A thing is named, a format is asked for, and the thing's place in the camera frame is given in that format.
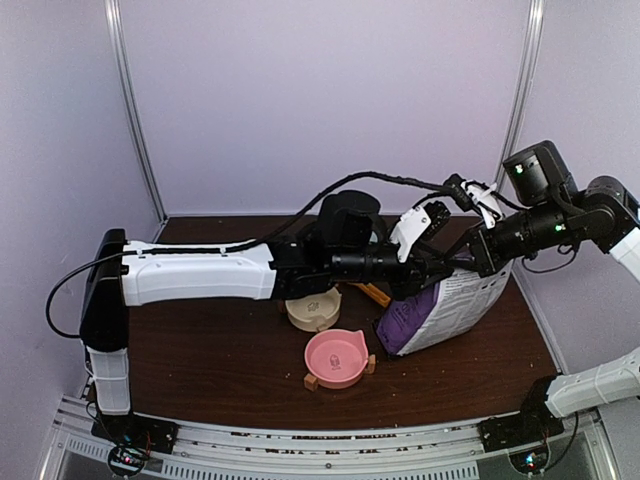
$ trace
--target dark wood surface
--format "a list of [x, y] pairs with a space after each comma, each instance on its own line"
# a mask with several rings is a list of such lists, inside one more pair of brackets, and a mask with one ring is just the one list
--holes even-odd
[[[164, 243], [258, 236], [282, 217], [176, 218]], [[436, 243], [468, 225], [453, 219]], [[197, 422], [281, 429], [433, 424], [517, 410], [531, 383], [553, 374], [545, 343], [517, 285], [509, 284], [470, 332], [407, 357], [386, 358], [371, 327], [381, 308], [343, 286], [337, 327], [363, 329], [374, 375], [347, 390], [305, 390], [311, 334], [273, 301], [203, 299], [132, 309], [130, 360], [136, 411]]]

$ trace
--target bowl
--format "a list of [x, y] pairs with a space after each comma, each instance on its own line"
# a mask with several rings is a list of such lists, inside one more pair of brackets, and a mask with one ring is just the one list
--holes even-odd
[[340, 317], [342, 295], [337, 288], [297, 300], [287, 300], [289, 321], [305, 332], [321, 332], [331, 328]]
[[357, 383], [368, 359], [362, 330], [326, 330], [309, 340], [304, 351], [307, 368], [318, 379], [318, 384], [334, 390]]

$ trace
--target white panel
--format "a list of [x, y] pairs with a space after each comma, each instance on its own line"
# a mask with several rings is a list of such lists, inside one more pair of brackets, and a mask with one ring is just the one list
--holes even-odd
[[[640, 195], [640, 3], [547, 2], [542, 46], [520, 147], [549, 138], [579, 186], [619, 178]], [[564, 257], [544, 255], [542, 266]], [[556, 273], [529, 275], [569, 371], [640, 345], [640, 287], [591, 244]]]
[[[46, 327], [53, 283], [104, 231], [149, 238], [151, 203], [127, 129], [102, 2], [0, 2], [0, 478], [33, 478], [60, 394], [83, 380], [79, 342]], [[82, 281], [53, 313], [77, 332]]]
[[[529, 2], [122, 2], [172, 214], [287, 213], [357, 170], [490, 181]], [[400, 212], [421, 196], [359, 183]]]

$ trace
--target wooden block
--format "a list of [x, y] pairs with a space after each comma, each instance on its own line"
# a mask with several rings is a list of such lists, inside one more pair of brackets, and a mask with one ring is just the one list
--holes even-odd
[[367, 375], [371, 375], [375, 371], [376, 371], [376, 356], [372, 354], [372, 355], [369, 355], [369, 361], [367, 362], [367, 366], [364, 367], [364, 373], [366, 373]]
[[304, 388], [315, 392], [318, 389], [318, 379], [310, 373], [307, 373], [307, 375], [304, 377]]

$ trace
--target pink bowl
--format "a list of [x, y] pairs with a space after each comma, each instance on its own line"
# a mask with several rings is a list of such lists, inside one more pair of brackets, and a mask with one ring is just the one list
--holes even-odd
[[318, 384], [336, 390], [360, 380], [368, 358], [362, 330], [326, 330], [309, 340], [304, 350], [304, 361]]

